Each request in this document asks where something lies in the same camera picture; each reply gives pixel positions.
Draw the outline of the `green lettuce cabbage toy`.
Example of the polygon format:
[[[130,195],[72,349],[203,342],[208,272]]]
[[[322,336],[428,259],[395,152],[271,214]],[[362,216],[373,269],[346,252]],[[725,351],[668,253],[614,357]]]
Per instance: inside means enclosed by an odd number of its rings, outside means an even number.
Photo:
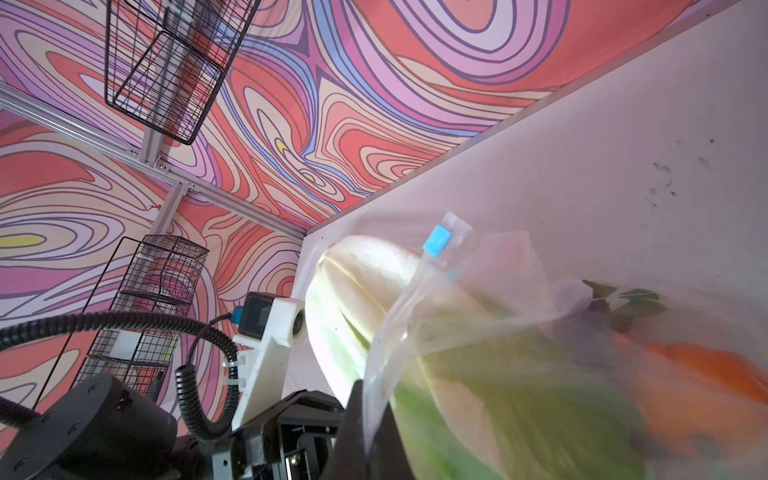
[[[353,235],[320,256],[309,340],[363,426],[395,417],[419,479],[643,479],[638,408],[592,324],[592,290],[550,281],[524,233],[439,254]]]

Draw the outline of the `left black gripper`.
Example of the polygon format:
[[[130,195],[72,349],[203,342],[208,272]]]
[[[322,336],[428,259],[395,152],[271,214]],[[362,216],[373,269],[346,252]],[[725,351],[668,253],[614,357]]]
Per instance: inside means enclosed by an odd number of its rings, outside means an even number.
[[[219,441],[211,479],[318,479],[344,415],[321,391],[294,392]]]

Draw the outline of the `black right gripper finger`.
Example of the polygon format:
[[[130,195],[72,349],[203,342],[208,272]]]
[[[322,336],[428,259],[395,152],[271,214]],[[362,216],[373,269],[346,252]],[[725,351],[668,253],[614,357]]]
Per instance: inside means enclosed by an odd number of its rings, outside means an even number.
[[[371,449],[365,449],[362,390],[363,381],[357,380],[337,431],[332,454],[320,478],[414,480],[390,406],[386,407]]]

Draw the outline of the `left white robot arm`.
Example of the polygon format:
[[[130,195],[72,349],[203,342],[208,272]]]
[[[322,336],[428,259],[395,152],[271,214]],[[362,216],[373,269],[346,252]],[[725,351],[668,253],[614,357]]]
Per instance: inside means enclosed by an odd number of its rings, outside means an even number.
[[[217,441],[178,436],[176,419],[109,374],[70,390],[21,426],[4,479],[317,479],[339,402],[295,392]]]

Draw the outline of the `clear zip top bag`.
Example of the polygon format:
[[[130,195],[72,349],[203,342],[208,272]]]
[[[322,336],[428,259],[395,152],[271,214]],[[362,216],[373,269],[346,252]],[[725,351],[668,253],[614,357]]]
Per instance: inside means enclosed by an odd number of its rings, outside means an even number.
[[[475,479],[763,479],[767,335],[716,296],[551,279],[527,233],[449,213],[371,344],[371,455],[386,421]]]

